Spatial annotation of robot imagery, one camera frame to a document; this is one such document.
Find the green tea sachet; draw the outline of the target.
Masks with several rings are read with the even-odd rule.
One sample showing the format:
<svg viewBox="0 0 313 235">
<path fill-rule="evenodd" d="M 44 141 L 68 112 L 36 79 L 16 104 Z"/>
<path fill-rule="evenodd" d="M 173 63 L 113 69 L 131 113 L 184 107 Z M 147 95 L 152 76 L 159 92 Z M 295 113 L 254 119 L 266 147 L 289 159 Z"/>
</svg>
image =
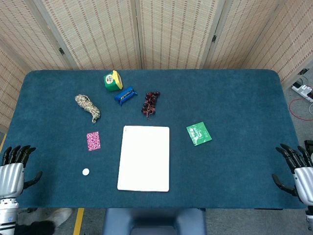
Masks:
<svg viewBox="0 0 313 235">
<path fill-rule="evenodd" d="M 194 146 L 212 140 L 212 137 L 210 136 L 204 122 L 199 122 L 191 126 L 187 126 L 186 129 Z"/>
</svg>

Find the blue padded seat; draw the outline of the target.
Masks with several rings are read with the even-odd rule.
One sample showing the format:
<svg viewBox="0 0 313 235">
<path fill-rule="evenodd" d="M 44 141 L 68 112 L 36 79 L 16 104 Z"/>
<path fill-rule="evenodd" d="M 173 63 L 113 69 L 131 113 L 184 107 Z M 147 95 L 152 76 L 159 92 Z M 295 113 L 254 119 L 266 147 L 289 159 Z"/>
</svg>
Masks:
<svg viewBox="0 0 313 235">
<path fill-rule="evenodd" d="M 109 208 L 102 235 L 207 235 L 205 209 Z"/>
</svg>

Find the dark red grape bunch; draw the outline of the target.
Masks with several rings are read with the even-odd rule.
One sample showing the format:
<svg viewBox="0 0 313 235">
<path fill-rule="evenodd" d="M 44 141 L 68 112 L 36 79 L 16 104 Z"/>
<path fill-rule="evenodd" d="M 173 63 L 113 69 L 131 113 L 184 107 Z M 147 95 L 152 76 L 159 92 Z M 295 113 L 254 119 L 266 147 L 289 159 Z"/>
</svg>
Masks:
<svg viewBox="0 0 313 235">
<path fill-rule="evenodd" d="M 146 118 L 149 118 L 149 116 L 156 113 L 156 103 L 159 97 L 159 91 L 148 92 L 145 94 L 145 102 L 141 107 L 141 112 Z"/>
</svg>

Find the white shoe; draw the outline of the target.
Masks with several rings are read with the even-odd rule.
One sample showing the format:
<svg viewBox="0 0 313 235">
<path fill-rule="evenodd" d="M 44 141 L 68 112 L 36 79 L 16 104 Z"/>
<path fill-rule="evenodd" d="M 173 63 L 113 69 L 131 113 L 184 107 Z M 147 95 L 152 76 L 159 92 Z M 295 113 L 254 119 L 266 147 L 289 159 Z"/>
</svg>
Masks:
<svg viewBox="0 0 313 235">
<path fill-rule="evenodd" d="M 59 208 L 55 210 L 46 220 L 41 221 L 42 225 L 49 228 L 58 228 L 65 223 L 71 216 L 73 210 L 71 208 Z"/>
</svg>

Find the woven folding screen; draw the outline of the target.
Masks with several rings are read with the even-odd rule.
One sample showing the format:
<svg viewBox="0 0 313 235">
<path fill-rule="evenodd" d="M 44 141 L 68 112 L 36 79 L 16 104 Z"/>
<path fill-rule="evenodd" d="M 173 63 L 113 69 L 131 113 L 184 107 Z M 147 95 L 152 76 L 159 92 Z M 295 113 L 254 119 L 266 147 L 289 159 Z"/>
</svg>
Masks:
<svg viewBox="0 0 313 235">
<path fill-rule="evenodd" d="M 312 61 L 313 0 L 0 0 L 0 131 L 33 70 L 270 69 L 287 86 Z"/>
</svg>

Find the white rectangular board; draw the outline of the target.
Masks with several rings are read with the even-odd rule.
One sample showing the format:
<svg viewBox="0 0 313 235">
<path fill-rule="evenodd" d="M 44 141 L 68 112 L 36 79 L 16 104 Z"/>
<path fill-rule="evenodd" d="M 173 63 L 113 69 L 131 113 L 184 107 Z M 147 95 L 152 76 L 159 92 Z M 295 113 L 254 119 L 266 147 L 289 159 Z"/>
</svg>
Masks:
<svg viewBox="0 0 313 235">
<path fill-rule="evenodd" d="M 123 128 L 117 189 L 168 192 L 170 183 L 170 128 Z"/>
</svg>

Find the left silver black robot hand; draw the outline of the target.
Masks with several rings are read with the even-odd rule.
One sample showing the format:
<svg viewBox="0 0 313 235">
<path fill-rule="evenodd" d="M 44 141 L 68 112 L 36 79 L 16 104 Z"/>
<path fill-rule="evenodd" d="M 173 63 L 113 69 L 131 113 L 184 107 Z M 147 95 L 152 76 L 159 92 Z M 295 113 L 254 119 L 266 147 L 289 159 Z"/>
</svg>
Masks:
<svg viewBox="0 0 313 235">
<path fill-rule="evenodd" d="M 8 147 L 0 162 L 0 200 L 17 198 L 23 190 L 39 182 L 43 172 L 40 171 L 36 176 L 29 180 L 24 180 L 24 173 L 29 156 L 36 150 L 30 145 Z"/>
</svg>

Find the green yellow box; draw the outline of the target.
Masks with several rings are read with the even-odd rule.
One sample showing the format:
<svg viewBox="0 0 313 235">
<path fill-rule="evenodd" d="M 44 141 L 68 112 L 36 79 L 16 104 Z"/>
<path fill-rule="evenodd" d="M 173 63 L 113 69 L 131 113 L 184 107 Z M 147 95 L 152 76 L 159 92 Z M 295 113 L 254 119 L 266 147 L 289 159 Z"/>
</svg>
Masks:
<svg viewBox="0 0 313 235">
<path fill-rule="evenodd" d="M 116 70 L 113 70 L 104 76 L 104 84 L 109 92 L 123 89 L 122 79 Z"/>
</svg>

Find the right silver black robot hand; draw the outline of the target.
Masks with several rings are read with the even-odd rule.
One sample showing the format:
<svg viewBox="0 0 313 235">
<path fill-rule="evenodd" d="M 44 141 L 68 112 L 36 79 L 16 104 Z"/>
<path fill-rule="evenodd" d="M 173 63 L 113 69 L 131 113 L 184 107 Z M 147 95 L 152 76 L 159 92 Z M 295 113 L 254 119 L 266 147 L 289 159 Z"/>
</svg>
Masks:
<svg viewBox="0 0 313 235">
<path fill-rule="evenodd" d="M 301 146 L 297 148 L 298 151 L 283 143 L 276 147 L 293 175 L 294 187 L 290 188 L 283 184 L 276 174 L 272 174 L 272 179 L 282 191 L 298 197 L 303 204 L 313 207 L 313 160 L 306 149 Z"/>
</svg>

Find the blue snack packet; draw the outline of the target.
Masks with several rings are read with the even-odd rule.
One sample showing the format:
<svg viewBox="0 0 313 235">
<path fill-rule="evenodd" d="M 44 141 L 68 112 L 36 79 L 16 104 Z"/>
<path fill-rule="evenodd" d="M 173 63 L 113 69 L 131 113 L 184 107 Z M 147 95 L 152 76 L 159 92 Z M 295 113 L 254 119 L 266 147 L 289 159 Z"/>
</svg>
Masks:
<svg viewBox="0 0 313 235">
<path fill-rule="evenodd" d="M 134 90 L 132 86 L 129 86 L 126 90 L 116 95 L 114 97 L 114 100 L 117 101 L 118 104 L 122 106 L 126 101 L 128 101 L 135 95 L 137 95 L 137 92 Z"/>
</svg>

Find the white power strip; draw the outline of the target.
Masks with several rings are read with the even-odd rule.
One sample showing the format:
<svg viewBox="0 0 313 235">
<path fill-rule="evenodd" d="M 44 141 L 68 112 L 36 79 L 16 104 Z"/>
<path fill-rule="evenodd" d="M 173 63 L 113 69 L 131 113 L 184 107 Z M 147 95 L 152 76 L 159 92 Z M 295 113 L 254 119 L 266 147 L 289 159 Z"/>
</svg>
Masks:
<svg viewBox="0 0 313 235">
<path fill-rule="evenodd" d="M 301 97 L 305 98 L 308 102 L 313 103 L 313 89 L 308 85 L 301 85 L 295 82 L 291 89 L 299 94 Z"/>
</svg>

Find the blue table cloth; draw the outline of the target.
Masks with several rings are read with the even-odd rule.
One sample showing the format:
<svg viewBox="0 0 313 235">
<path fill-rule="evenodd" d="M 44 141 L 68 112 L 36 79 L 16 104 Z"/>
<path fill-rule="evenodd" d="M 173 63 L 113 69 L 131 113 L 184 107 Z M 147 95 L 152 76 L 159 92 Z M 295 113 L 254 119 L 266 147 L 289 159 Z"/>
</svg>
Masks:
<svg viewBox="0 0 313 235">
<path fill-rule="evenodd" d="M 25 177 L 41 180 L 21 207 L 301 208 L 273 182 L 293 177 L 276 146 L 298 145 L 278 74 L 273 70 L 120 70 L 137 95 L 122 106 L 104 70 L 37 70 L 26 75 L 4 148 L 31 145 Z M 145 94 L 159 91 L 146 118 Z M 204 122 L 211 141 L 194 146 L 186 127 Z M 117 189 L 123 127 L 170 128 L 168 192 Z M 101 148 L 88 151 L 87 133 Z M 84 176 L 84 168 L 89 175 Z"/>
</svg>

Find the pink patterned packet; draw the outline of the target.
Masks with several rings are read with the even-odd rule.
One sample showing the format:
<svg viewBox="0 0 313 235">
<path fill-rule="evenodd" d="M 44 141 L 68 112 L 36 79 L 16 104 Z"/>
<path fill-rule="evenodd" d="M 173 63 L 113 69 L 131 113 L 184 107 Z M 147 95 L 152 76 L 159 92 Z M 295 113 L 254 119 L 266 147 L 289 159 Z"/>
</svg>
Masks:
<svg viewBox="0 0 313 235">
<path fill-rule="evenodd" d="M 99 132 L 87 133 L 88 151 L 94 151 L 101 148 Z"/>
</svg>

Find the black device beside table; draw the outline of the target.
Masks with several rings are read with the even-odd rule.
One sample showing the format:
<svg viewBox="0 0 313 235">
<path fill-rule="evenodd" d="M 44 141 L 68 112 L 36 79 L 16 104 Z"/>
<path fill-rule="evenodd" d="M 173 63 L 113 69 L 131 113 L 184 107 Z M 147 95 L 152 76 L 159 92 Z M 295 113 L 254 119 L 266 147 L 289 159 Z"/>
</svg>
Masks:
<svg viewBox="0 0 313 235">
<path fill-rule="evenodd" d="M 308 152 L 309 156 L 311 157 L 313 154 L 313 140 L 305 140 L 305 149 Z"/>
</svg>

